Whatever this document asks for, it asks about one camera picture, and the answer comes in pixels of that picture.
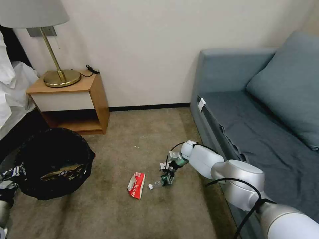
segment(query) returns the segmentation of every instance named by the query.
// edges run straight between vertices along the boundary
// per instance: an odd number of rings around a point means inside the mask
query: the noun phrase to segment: nightstand
[[[47,87],[44,76],[26,93],[51,128],[67,128],[82,135],[106,133],[110,113],[101,75],[82,76],[76,84],[62,88]]]

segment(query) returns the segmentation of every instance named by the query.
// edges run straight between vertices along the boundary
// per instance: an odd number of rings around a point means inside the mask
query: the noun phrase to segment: wall
[[[109,105],[189,102],[198,53],[279,46],[314,0],[62,0],[71,20],[50,38],[63,68],[101,71]],[[54,69],[41,38],[17,29],[32,65]]]
[[[319,36],[319,0],[315,0],[315,5],[303,25],[302,30]]]

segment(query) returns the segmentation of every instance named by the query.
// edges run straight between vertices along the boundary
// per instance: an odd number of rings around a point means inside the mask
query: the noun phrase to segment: black baseboard
[[[146,106],[123,106],[123,107],[110,107],[110,112],[114,111],[128,111],[128,110],[151,110],[151,109],[165,109],[165,108],[182,108],[189,107],[190,103],[177,103],[177,104],[162,104],[162,105],[146,105]]]

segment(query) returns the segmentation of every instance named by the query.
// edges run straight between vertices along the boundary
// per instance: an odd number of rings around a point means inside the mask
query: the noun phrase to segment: trash can
[[[15,165],[25,173],[17,178],[23,193],[39,200],[76,191],[90,176],[95,153],[79,134],[65,128],[40,132],[22,144]]]

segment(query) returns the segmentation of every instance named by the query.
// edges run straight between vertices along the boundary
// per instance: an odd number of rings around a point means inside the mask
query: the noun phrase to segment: blue sofa
[[[201,51],[191,112],[203,143],[224,159],[247,161],[265,172],[265,192],[319,223],[319,153],[312,151],[263,103],[246,91],[276,53],[274,48]],[[200,111],[198,104],[206,102]],[[246,212],[229,205],[240,224]],[[264,238],[256,216],[243,239]]]

